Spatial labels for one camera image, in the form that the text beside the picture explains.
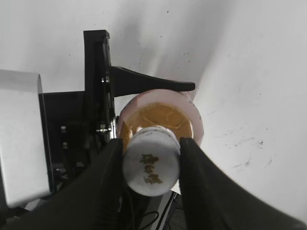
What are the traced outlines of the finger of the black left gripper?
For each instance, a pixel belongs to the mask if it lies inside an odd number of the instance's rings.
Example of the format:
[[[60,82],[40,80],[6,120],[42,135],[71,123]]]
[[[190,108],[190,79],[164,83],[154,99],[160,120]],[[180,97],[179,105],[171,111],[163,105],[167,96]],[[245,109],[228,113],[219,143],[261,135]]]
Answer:
[[[139,94],[150,90],[164,89],[175,92],[189,92],[195,90],[195,83],[166,80],[141,74],[123,67],[111,67],[114,83],[114,96]]]

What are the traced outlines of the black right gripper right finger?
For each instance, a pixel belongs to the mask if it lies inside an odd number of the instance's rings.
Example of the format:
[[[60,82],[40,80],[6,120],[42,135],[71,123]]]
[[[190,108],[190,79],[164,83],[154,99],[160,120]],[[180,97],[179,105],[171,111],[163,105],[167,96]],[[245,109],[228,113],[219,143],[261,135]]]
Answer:
[[[305,230],[224,174],[192,138],[180,139],[181,190],[189,230]]]

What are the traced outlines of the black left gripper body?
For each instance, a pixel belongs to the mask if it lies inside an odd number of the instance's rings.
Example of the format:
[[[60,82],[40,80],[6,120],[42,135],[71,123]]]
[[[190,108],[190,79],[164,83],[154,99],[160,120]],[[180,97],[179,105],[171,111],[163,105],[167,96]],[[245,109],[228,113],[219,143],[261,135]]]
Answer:
[[[55,190],[96,164],[108,186],[120,182],[120,153],[109,154],[116,137],[109,33],[84,31],[84,89],[44,95]]]

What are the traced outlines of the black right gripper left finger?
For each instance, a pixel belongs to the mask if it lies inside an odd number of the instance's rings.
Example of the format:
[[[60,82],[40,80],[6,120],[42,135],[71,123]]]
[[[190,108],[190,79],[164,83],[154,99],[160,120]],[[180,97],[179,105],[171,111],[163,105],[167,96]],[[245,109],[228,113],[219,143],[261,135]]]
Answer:
[[[72,183],[4,230],[132,230],[134,210],[124,188],[123,141],[109,141]]]

